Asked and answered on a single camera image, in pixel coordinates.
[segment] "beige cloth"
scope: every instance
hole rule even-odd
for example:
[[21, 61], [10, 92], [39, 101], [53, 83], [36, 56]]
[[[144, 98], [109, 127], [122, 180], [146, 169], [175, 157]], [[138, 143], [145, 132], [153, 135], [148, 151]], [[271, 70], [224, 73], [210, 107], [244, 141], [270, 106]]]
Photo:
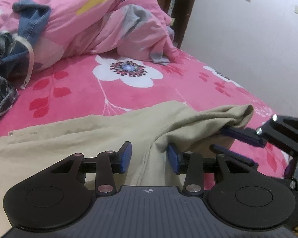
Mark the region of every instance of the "beige cloth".
[[[130, 141], [133, 155], [127, 174], [115, 176], [118, 186], [180, 185], [183, 176], [181, 180], [174, 175], [166, 162], [168, 143], [176, 143], [182, 151], [213, 155], [210, 144], [229, 147], [233, 143], [231, 138], [215, 133], [225, 124], [245, 127], [252, 113], [251, 105], [222, 106], [198, 113], [171, 101], [118, 116], [90, 115], [29, 127], [0, 137], [0, 236], [10, 228], [2, 207], [7, 190], [73, 153], [95, 157]], [[95, 174], [87, 176], [89, 188], [94, 178]]]

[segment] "gray gripper base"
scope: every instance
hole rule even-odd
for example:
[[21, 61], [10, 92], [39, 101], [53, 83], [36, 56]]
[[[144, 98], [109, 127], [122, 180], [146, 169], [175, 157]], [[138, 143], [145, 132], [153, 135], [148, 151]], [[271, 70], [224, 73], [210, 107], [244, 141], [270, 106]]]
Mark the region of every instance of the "gray gripper base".
[[242, 231], [219, 221], [200, 198], [176, 187], [123, 186], [96, 200], [85, 217], [49, 233], [14, 228], [3, 238], [293, 238], [285, 227], [265, 232]]

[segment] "white wall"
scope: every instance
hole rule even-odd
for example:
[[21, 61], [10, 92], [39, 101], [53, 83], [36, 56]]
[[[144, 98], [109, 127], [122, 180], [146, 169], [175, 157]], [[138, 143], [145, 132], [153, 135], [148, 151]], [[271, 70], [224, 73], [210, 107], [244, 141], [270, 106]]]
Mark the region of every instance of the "white wall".
[[195, 0], [181, 49], [298, 116], [298, 0]]

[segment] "metal screw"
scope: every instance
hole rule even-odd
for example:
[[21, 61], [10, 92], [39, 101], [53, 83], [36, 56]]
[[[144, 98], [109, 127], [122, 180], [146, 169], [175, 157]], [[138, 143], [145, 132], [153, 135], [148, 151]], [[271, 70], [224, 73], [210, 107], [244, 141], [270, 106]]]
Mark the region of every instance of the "metal screw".
[[295, 181], [292, 181], [290, 183], [290, 189], [294, 189], [294, 188], [296, 188], [296, 183], [295, 183]]
[[263, 130], [262, 130], [261, 128], [258, 128], [258, 129], [256, 130], [256, 133], [257, 133], [258, 135], [261, 135], [261, 134], [263, 133]]
[[98, 187], [98, 191], [102, 192], [102, 193], [111, 192], [111, 191], [113, 191], [113, 189], [114, 188], [111, 185], [107, 185], [107, 184], [104, 184], [104, 185], [101, 185]]
[[272, 116], [272, 119], [273, 119], [273, 121], [277, 121], [277, 119], [278, 119], [277, 115], [274, 114], [274, 115]]
[[199, 192], [202, 188], [196, 184], [190, 184], [186, 187], [186, 190], [189, 192]]

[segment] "pink bedsheet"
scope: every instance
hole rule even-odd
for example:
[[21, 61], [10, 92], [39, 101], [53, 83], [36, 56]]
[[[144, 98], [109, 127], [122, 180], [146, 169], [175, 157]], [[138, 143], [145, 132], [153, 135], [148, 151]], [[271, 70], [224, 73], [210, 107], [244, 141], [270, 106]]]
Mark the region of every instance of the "pink bedsheet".
[[[90, 114], [123, 114], [170, 100], [197, 111], [250, 103], [255, 109], [251, 128], [271, 117], [273, 111], [237, 83], [179, 53], [176, 62], [168, 66], [113, 53], [63, 59], [33, 75], [27, 88], [20, 90], [13, 108], [0, 119], [0, 136], [28, 126]], [[263, 174], [284, 174], [287, 158], [272, 145], [259, 149], [236, 141], [231, 149], [258, 162]]]

